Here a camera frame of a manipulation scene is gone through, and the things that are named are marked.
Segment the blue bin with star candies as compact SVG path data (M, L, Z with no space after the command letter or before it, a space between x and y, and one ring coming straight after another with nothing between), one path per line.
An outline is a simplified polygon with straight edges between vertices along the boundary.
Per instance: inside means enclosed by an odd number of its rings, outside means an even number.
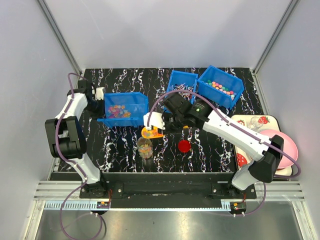
M149 100L141 92L105 93L104 110L105 116L97 121L108 128L139 127L149 112Z

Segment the yellow plastic scoop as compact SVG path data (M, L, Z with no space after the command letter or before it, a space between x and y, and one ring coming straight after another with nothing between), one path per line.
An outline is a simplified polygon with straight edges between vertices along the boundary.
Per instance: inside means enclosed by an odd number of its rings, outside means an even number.
M172 131L168 131L168 130L163 130L157 127L153 127L153 129L151 130L147 130L146 127L144 127L141 130L141 136L145 139L156 139L156 138L162 138L165 135L168 134L179 134L181 133L184 129L188 129L188 126L184 126L182 129L178 129L178 130L172 130Z

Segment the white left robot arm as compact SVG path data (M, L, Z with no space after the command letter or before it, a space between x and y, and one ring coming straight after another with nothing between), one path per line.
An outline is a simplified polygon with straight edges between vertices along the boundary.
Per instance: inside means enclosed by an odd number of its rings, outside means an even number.
M77 88L71 88L67 93L67 102L61 112L44 124L51 155L69 164L81 177L81 190L97 198L107 195L108 185L87 154L87 141L79 118L84 111L95 120L104 117L104 94L104 87L96 88L90 80L83 78L78 81Z

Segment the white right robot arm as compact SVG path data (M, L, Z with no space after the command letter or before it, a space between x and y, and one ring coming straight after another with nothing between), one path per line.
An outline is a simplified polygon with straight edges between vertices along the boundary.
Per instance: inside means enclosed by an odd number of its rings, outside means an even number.
M251 162L235 172L227 185L230 197L239 198L257 182L273 181L283 157L284 139L281 136L269 137L255 132L232 120L204 98L190 103L178 92L172 92L164 98L163 105L172 113L164 124L166 131L195 127L225 139L251 157Z

